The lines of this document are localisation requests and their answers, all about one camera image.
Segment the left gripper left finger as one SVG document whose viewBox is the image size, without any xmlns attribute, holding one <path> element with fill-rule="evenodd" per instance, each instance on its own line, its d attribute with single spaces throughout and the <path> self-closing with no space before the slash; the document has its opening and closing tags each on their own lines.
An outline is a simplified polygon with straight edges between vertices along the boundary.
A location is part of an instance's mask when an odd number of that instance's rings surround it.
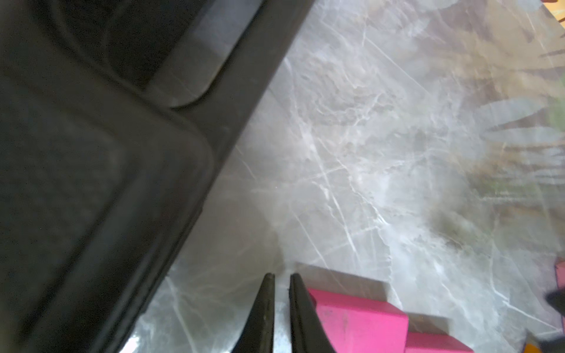
<svg viewBox="0 0 565 353">
<path fill-rule="evenodd" d="M 267 273 L 232 353 L 272 353 L 274 328 L 275 275 Z"/>
</svg>

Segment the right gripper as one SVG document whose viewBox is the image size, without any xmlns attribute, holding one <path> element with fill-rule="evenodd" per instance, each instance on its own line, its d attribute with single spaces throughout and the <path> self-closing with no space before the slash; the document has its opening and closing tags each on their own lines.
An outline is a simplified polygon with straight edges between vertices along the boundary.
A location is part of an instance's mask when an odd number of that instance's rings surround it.
<svg viewBox="0 0 565 353">
<path fill-rule="evenodd" d="M 553 291 L 546 295 L 546 301 L 559 313 L 564 328 L 564 289 Z M 564 353 L 564 333 L 558 337 L 540 340 L 529 335 L 525 341 L 525 353 Z"/>
</svg>

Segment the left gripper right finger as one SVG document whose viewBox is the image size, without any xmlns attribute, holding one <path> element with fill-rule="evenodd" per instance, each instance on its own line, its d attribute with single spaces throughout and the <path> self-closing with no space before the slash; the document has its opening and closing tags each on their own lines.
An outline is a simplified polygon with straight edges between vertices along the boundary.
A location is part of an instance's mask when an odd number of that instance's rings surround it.
<svg viewBox="0 0 565 353">
<path fill-rule="evenodd" d="M 300 274 L 291 275 L 289 287 L 293 353 L 335 353 Z"/>
</svg>

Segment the magenta block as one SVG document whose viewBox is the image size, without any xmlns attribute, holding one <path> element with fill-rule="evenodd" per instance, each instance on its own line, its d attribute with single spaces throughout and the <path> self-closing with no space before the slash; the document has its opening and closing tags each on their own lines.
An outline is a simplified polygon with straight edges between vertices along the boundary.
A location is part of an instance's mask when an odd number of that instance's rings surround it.
<svg viewBox="0 0 565 353">
<path fill-rule="evenodd" d="M 310 288 L 316 313 L 336 352 L 404 352 L 408 316 L 381 302 Z"/>
<path fill-rule="evenodd" d="M 473 353 L 459 340 L 440 334 L 409 332 L 405 353 Z"/>
</svg>

